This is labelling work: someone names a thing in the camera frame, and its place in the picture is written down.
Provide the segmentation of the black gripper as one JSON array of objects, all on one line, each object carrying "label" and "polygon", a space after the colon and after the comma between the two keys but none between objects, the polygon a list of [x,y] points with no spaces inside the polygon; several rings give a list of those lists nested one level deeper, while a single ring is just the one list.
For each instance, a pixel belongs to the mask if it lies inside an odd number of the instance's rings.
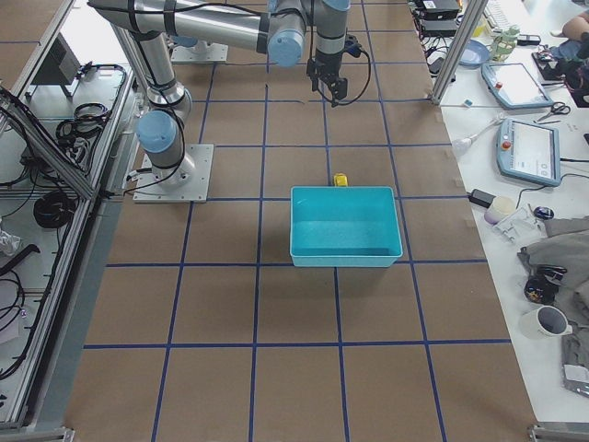
[{"label": "black gripper", "polygon": [[317,53],[306,62],[311,90],[318,92],[318,83],[323,82],[331,94],[332,108],[342,105],[348,94],[348,80],[340,77],[341,57],[341,53]]}]

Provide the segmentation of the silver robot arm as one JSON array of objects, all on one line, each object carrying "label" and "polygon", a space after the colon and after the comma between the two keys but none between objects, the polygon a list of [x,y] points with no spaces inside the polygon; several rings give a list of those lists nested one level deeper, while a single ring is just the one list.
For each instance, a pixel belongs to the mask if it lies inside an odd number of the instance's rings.
[{"label": "silver robot arm", "polygon": [[139,121],[137,136],[156,183],[183,184],[194,168],[183,136],[191,99],[176,77],[177,64],[224,62],[227,49],[237,47],[291,67],[309,45],[306,74],[312,88],[325,85],[336,105],[347,96],[341,58],[355,44],[347,32],[347,1],[270,1],[265,11],[228,1],[91,1],[89,6],[118,33],[145,83],[152,109]]}]

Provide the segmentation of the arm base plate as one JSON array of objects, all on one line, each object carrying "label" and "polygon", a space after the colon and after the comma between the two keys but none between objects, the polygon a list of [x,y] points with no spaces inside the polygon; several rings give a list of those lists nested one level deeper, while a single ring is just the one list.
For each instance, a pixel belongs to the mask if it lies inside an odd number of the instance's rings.
[{"label": "arm base plate", "polygon": [[178,169],[153,168],[144,154],[142,167],[149,168],[137,181],[133,200],[138,204],[205,203],[214,158],[212,144],[190,144]]},{"label": "arm base plate", "polygon": [[173,64],[224,64],[228,46],[220,43],[187,39],[176,40],[171,53]]}]

